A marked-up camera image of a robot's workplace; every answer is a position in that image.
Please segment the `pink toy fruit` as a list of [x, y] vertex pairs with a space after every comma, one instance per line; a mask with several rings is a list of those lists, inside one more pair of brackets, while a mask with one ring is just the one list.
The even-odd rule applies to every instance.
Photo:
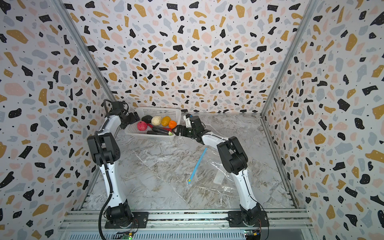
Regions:
[[137, 129], [138, 129], [139, 131], [146, 131], [146, 130], [147, 130], [147, 127], [148, 127], [147, 123], [145, 123], [145, 122], [143, 122], [143, 121], [139, 121], [139, 122], [137, 123]]

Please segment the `dark avocado toy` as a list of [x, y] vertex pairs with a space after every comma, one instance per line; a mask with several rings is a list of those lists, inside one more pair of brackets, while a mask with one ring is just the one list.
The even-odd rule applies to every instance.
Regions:
[[143, 121], [143, 122], [145, 122], [145, 123], [147, 123], [147, 124], [151, 124], [151, 123], [152, 123], [152, 119], [153, 119], [152, 116], [150, 116], [150, 115], [146, 115], [146, 116], [143, 116], [143, 117], [141, 118], [141, 121]]

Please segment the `white plastic basket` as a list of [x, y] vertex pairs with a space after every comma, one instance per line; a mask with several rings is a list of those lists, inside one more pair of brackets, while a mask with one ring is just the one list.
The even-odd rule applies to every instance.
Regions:
[[181, 110], [139, 107], [135, 110], [139, 121], [125, 128], [125, 134], [140, 140], [173, 141], [172, 130], [181, 121]]

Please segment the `yellow toy lemon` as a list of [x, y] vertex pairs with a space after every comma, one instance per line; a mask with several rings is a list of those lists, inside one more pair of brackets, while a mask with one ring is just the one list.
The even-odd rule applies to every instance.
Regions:
[[161, 125], [163, 127], [167, 127], [169, 125], [170, 121], [171, 121], [170, 117], [168, 117], [168, 116], [163, 117], [162, 120], [161, 120]]

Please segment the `clear zip top bag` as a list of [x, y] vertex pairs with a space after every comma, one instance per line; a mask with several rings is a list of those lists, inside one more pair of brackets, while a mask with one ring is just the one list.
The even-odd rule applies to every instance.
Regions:
[[193, 170], [186, 180], [186, 187], [196, 187], [218, 194], [235, 193], [235, 182], [225, 170], [219, 153], [212, 147], [202, 147]]

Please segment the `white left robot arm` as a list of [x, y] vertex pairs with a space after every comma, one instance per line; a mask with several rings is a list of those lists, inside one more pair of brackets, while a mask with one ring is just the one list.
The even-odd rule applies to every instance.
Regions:
[[106, 111], [102, 127], [87, 139], [91, 157], [100, 168], [105, 181], [107, 201], [103, 205], [100, 217], [116, 227], [126, 228], [133, 221], [133, 214], [126, 195], [118, 181], [118, 164], [121, 157], [115, 136], [120, 130], [140, 120], [139, 115], [129, 112], [126, 102], [104, 100]]

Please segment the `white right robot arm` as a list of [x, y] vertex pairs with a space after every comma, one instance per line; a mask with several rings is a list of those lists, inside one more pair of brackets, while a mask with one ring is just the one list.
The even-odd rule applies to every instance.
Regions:
[[256, 200], [248, 176], [248, 156], [237, 137], [222, 137], [206, 129], [198, 116], [184, 116], [185, 125], [178, 125], [172, 132], [181, 137], [191, 138], [198, 143], [216, 149], [224, 169], [235, 182], [240, 197], [242, 223], [247, 226], [257, 224], [262, 214], [262, 206]]

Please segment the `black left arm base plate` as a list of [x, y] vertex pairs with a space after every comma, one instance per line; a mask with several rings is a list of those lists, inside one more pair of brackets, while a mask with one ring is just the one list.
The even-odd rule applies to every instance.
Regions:
[[133, 230], [133, 229], [145, 229], [147, 227], [149, 219], [149, 212], [132, 212], [131, 217], [123, 217], [120, 219], [112, 220], [104, 224], [106, 229], [118, 229], [118, 230]]

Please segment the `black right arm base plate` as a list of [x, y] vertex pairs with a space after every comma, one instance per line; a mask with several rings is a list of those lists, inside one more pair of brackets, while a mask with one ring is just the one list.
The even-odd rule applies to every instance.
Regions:
[[229, 211], [226, 220], [231, 228], [259, 228], [269, 227], [270, 223], [265, 211]]

